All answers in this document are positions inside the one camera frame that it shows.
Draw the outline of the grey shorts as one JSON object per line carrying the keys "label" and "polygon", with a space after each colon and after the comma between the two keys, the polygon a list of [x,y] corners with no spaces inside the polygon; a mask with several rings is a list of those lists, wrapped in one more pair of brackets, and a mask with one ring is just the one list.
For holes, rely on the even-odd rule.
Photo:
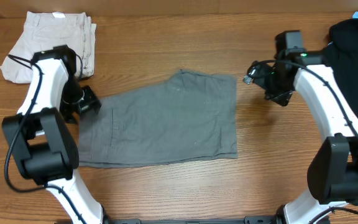
{"label": "grey shorts", "polygon": [[143,167],[235,159],[237,80],[179,70],[165,82],[101,100],[80,120],[80,165]]}

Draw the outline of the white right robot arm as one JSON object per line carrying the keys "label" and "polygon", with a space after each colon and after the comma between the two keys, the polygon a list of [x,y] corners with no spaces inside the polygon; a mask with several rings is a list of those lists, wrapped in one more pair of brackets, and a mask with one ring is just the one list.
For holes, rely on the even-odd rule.
{"label": "white right robot arm", "polygon": [[322,145],[307,171],[307,189],[271,217],[248,217],[246,223],[328,223],[342,210],[358,214],[358,118],[339,89],[322,54],[304,48],[301,32],[275,37],[271,60],[255,61],[245,83],[255,83],[265,99],[286,106],[299,93],[313,115]]}

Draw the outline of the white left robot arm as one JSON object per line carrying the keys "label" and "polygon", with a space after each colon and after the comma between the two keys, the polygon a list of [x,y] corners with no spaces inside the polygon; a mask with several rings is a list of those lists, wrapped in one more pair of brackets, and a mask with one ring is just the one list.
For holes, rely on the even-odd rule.
{"label": "white left robot arm", "polygon": [[2,121],[9,145],[6,184],[19,193],[48,190],[72,223],[110,223],[80,176],[78,148],[67,128],[68,123],[76,123],[74,113],[98,114],[101,108],[91,88],[80,86],[75,75],[80,57],[67,45],[36,52],[30,60],[8,57],[33,75],[17,114]]}

